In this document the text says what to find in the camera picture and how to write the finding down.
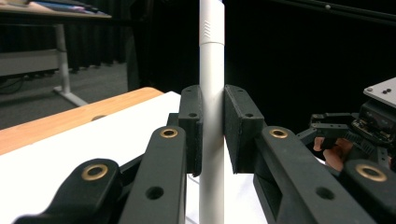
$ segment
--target white tube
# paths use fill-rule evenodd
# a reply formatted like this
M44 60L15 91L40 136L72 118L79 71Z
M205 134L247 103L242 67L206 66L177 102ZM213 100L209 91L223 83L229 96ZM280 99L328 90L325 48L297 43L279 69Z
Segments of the white tube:
M200 175L201 224L224 223L224 5L200 0L200 87L204 107L204 145Z

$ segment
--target brass insert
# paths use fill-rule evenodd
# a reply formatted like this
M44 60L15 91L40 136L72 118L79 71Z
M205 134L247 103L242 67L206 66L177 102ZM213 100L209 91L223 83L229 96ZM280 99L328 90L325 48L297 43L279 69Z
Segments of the brass insert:
M373 181L384 182L387 180L387 176L384 174L384 172L371 165L358 164L356 166L356 171L358 171L360 175Z
M92 164L84 168L81 177L88 181L97 180L105 176L107 171L108 168L104 164Z
M275 138L286 138L288 136L288 133L280 129L273 129L270 134Z
M173 138L177 135L177 130L176 129L164 129L161 132L161 136L164 138Z

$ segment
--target wooden edge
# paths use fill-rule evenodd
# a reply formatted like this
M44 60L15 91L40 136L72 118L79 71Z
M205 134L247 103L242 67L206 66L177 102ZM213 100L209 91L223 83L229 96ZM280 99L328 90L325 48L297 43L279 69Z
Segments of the wooden edge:
M97 116L113 114L162 94L161 91L146 87L0 130L0 155L91 122Z

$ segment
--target black curtain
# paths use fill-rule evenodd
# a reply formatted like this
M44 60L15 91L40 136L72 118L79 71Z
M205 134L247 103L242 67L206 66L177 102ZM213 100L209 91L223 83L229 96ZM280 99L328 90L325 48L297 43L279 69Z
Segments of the black curtain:
M95 6L113 19L129 19L134 0L80 0ZM125 43L132 35L130 26L66 24L64 34L69 68L78 71L90 65L124 63ZM0 52L55 49L53 26L2 25Z

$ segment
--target gray floor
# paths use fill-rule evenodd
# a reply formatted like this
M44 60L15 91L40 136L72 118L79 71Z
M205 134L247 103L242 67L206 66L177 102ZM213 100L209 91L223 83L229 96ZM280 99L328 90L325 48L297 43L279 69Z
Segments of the gray floor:
M87 103L94 103L127 92L126 64L115 63L99 68L90 67L70 74L71 90ZM0 85L0 129L12 127L34 119L57 114L75 106L52 89L61 84L58 73L26 77L21 88L12 94L19 83L4 88L18 79L9 79Z

